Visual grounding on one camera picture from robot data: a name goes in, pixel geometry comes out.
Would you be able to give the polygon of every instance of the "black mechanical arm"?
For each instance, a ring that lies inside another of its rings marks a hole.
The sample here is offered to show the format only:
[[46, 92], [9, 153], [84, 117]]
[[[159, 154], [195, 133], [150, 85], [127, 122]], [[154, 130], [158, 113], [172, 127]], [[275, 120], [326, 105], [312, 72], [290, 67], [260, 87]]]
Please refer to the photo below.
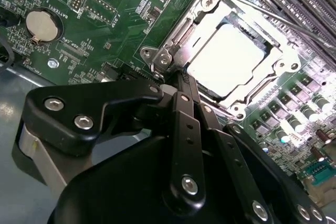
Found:
[[[59, 196], [49, 224], [327, 223], [236, 124], [219, 124], [194, 78], [38, 88], [26, 98], [16, 165]], [[96, 144], [151, 136], [93, 166]]]

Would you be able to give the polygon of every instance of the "surface-mount component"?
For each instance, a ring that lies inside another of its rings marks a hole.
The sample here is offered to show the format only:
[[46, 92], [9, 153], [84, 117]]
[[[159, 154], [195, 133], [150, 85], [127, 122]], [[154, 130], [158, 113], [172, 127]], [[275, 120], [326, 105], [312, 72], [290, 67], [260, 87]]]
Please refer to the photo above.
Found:
[[291, 97], [288, 95], [284, 94], [281, 98], [280, 101], [283, 105], [285, 105], [289, 110], [297, 110], [299, 108], [299, 105], [292, 100]]
[[269, 128], [265, 127], [263, 123], [259, 120], [252, 123], [252, 127], [258, 132], [260, 135], [266, 135], [269, 133]]
[[57, 40], [64, 31], [60, 17], [51, 9], [41, 7], [27, 13], [26, 28], [30, 39], [36, 44]]
[[290, 141], [290, 136], [283, 129], [277, 130], [275, 135], [282, 143], [288, 143]]
[[325, 134], [323, 130], [317, 130], [315, 134], [324, 144], [329, 144], [331, 142], [331, 138], [327, 134]]
[[301, 133], [305, 130], [304, 125], [302, 125], [302, 123], [296, 118], [291, 118], [288, 120], [288, 122], [290, 126], [294, 129], [294, 131], [297, 133]]
[[310, 152], [318, 162], [324, 161], [324, 155], [316, 147], [312, 147]]
[[271, 114], [268, 112], [265, 112], [260, 117], [270, 127], [276, 127], [279, 125], [279, 121], [276, 120], [273, 116], [271, 116]]
[[305, 77], [301, 83], [314, 93], [318, 92], [321, 89], [321, 85], [319, 85], [315, 80], [313, 80], [309, 76]]
[[310, 122], [316, 122], [319, 119], [319, 115], [310, 107], [304, 108], [302, 113]]
[[329, 112], [332, 109], [332, 104], [323, 97], [319, 97], [315, 100], [315, 104], [323, 111]]
[[296, 86], [290, 90], [290, 92], [296, 96], [301, 102], [307, 102], [310, 100], [310, 96], [304, 92], [299, 86]]
[[272, 104], [269, 108], [280, 119], [285, 119], [289, 115], [289, 113], [277, 103]]

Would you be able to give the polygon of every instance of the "capacitor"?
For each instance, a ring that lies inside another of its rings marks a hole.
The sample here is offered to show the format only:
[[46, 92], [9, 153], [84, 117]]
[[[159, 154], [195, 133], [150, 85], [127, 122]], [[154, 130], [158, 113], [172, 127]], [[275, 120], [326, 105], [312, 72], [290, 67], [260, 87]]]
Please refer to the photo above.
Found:
[[312, 148], [310, 149], [310, 152], [311, 152], [311, 154], [313, 154], [313, 156], [316, 158], [316, 160], [317, 160], [318, 162], [322, 162], [322, 161], [324, 161], [324, 156], [323, 156], [323, 154], [322, 154], [316, 147], [312, 147]]
[[315, 135], [319, 137], [319, 139], [325, 144], [329, 144], [331, 142], [331, 138], [325, 134], [322, 130], [315, 131]]
[[264, 141], [259, 142], [258, 145], [264, 152], [268, 153], [269, 149]]
[[311, 108], [303, 109], [302, 113], [310, 122], [316, 122], [319, 119], [319, 115], [317, 115], [316, 112]]
[[283, 129], [278, 130], [275, 134], [280, 139], [280, 141], [284, 144], [290, 141], [290, 136], [287, 135], [287, 133]]
[[315, 104], [323, 111], [323, 112], [329, 112], [332, 109], [332, 104], [328, 102], [323, 97], [320, 97], [315, 100]]
[[305, 130], [305, 127], [296, 118], [290, 119], [288, 122], [297, 133], [301, 133]]

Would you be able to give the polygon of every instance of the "silver screw head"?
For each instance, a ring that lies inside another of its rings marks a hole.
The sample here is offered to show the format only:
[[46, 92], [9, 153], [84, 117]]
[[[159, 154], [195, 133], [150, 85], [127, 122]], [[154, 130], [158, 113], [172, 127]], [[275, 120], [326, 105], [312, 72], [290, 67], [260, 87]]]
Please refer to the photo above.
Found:
[[302, 217], [304, 217], [306, 220], [310, 220], [309, 213], [303, 208], [303, 206], [297, 205], [297, 208]]
[[212, 10], [215, 6], [215, 0], [201, 0], [201, 6], [204, 11]]
[[145, 50], [143, 52], [143, 55], [146, 57], [146, 58], [149, 58], [151, 56], [151, 52], [149, 50]]
[[54, 58], [50, 58], [48, 60], [48, 67], [50, 67], [50, 68], [58, 68], [58, 66], [59, 66], [58, 60], [56, 60]]
[[237, 126], [233, 126], [232, 128], [233, 128], [233, 130], [234, 130], [235, 132], [237, 132], [238, 134], [240, 134], [240, 133], [241, 133], [241, 131], [240, 131], [240, 128], [239, 128], [239, 127], [237, 127]]
[[158, 89], [156, 87], [150, 86], [149, 89], [153, 91], [154, 93], [158, 93]]
[[75, 125], [82, 130], [89, 130], [93, 127], [93, 120], [86, 115], [79, 115], [75, 118]]
[[204, 109], [206, 112], [210, 113], [211, 112], [211, 109], [208, 107], [208, 106], [204, 106]]
[[182, 100], [184, 100], [184, 101], [189, 101], [189, 98], [188, 97], [186, 97], [185, 95], [181, 95], [181, 98], [182, 98]]
[[252, 203], [254, 213], [263, 221], [268, 220], [268, 214], [265, 208], [256, 200]]
[[198, 193], [198, 185], [196, 181], [189, 176], [182, 178], [182, 187], [190, 195], [196, 195]]
[[322, 220], [323, 220], [322, 215], [320, 214], [320, 212], [318, 212], [318, 211], [316, 210], [315, 207], [311, 207], [310, 209], [311, 209], [311, 212], [313, 213], [313, 215], [314, 215], [319, 221], [322, 221]]
[[52, 111], [60, 111], [64, 108], [64, 103], [57, 98], [49, 98], [45, 100], [44, 106]]

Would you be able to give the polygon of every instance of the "cable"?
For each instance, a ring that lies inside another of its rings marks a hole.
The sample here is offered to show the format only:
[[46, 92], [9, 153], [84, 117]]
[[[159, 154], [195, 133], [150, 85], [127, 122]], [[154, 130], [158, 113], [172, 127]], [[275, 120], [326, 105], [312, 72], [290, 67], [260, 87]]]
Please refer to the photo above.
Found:
[[282, 23], [284, 23], [285, 25], [287, 25], [287, 26], [295, 29], [296, 31], [298, 31], [298, 32], [300, 32], [300, 33], [302, 33], [304, 35], [307, 35], [311, 39], [322, 43], [325, 47], [336, 51], [336, 47], [335, 46], [329, 44], [328, 42], [326, 42], [324, 39], [322, 39], [318, 35], [314, 34], [313, 32], [311, 32], [311, 31], [309, 31], [309, 30], [307, 30], [305, 28], [302, 28], [301, 26], [298, 26], [298, 25], [296, 25], [296, 24], [294, 24], [294, 23], [292, 23], [292, 22], [290, 22], [290, 21], [288, 21], [288, 20], [286, 20], [286, 19], [284, 19], [284, 18], [282, 18], [282, 17], [280, 17], [280, 16], [278, 16], [278, 15], [276, 15], [276, 14], [274, 14], [274, 13], [272, 13], [272, 12], [270, 12], [270, 11], [268, 11], [268, 10], [260, 7], [260, 6], [258, 6], [258, 5], [256, 5], [256, 4], [254, 4], [254, 3], [252, 3], [252, 2], [250, 2], [248, 0], [237, 0], [237, 1], [242, 2], [243, 4], [248, 5], [248, 6], [252, 7], [252, 8], [254, 8], [254, 9], [258, 10], [261, 13], [264, 13], [264, 14], [266, 14], [266, 15], [268, 15], [268, 16], [270, 16], [270, 17], [272, 17], [272, 18], [274, 18], [274, 19], [276, 19], [276, 20], [278, 20], [278, 21], [280, 21]]
[[7, 39], [2, 35], [0, 35], [0, 45], [2, 45], [8, 53], [8, 60], [3, 64], [2, 67], [0, 67], [0, 73], [1, 73], [14, 63], [15, 55]]

